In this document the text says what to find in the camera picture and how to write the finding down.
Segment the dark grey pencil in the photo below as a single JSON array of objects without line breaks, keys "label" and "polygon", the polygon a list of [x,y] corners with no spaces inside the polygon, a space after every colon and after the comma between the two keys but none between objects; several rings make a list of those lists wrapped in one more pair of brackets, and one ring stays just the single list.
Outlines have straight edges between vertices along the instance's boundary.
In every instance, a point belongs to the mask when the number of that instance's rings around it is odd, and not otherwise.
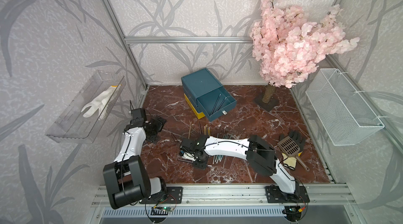
[{"label": "dark grey pencil", "polygon": [[212,114],[214,113],[215,108],[216,108],[216,106],[217,106],[217,103],[218,103],[220,97],[221,97],[221,94],[218,95],[218,97],[217,97],[217,99],[216,99],[216,102],[215,102],[215,104],[214,104],[214,106],[213,106],[213,109],[212,109],[212,111],[211,111],[211,113],[210,113],[210,116],[212,116]]},{"label": "dark grey pencil", "polygon": [[219,105],[217,111],[219,111],[219,110],[221,109],[221,107],[222,107],[223,104],[226,102],[226,100],[227,100],[227,97],[225,97],[224,100],[220,103],[220,105]]}]

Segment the teal pull-out drawer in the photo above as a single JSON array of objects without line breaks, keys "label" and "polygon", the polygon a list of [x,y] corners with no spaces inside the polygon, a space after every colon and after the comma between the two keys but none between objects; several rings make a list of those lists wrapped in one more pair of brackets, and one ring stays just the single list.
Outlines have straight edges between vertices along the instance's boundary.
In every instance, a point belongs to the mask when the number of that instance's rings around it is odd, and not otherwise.
[{"label": "teal pull-out drawer", "polygon": [[210,122],[227,115],[237,105],[237,101],[223,86],[198,97],[196,102]]}]

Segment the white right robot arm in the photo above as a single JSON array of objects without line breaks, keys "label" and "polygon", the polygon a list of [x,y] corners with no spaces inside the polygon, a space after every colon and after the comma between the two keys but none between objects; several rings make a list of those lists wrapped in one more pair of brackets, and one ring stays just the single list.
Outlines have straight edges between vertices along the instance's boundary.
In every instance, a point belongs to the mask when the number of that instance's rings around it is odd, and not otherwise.
[{"label": "white right robot arm", "polygon": [[208,160],[214,156],[243,159],[256,173],[270,177],[282,193],[296,197],[300,194],[298,182],[284,169],[276,150],[257,135],[242,140],[208,135],[201,135],[197,140],[185,138],[180,145],[180,155],[199,169],[206,169]]}]

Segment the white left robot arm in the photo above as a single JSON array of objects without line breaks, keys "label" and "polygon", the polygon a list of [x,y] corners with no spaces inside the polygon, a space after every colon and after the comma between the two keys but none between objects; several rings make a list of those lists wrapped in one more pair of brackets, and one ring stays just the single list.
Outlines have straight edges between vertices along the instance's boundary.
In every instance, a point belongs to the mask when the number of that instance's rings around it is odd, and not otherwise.
[{"label": "white left robot arm", "polygon": [[145,141],[154,141],[166,120],[157,116],[150,121],[134,119],[123,131],[124,142],[113,163],[103,169],[103,177],[112,209],[152,198],[164,201],[168,192],[164,179],[150,178],[141,160]]}]

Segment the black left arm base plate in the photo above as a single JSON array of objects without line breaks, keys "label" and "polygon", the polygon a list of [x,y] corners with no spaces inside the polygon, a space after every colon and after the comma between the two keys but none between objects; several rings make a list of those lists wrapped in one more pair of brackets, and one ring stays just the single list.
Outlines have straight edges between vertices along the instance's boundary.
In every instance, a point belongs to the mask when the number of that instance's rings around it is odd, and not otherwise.
[{"label": "black left arm base plate", "polygon": [[181,204],[183,196],[183,187],[168,186],[166,190],[162,190],[156,194],[152,194],[149,198],[140,201],[140,204]]}]

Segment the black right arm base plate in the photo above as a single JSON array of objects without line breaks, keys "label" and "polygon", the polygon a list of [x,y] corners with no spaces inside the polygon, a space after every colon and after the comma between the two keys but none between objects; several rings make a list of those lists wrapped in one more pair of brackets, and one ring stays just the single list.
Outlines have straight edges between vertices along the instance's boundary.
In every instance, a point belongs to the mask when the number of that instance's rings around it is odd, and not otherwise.
[{"label": "black right arm base plate", "polygon": [[270,185],[266,186],[265,193],[268,203],[278,203],[278,204],[291,204],[291,203],[301,203],[308,204],[310,202],[307,190],[304,186],[296,183],[296,191],[293,194],[287,194],[282,192],[279,186]]}]

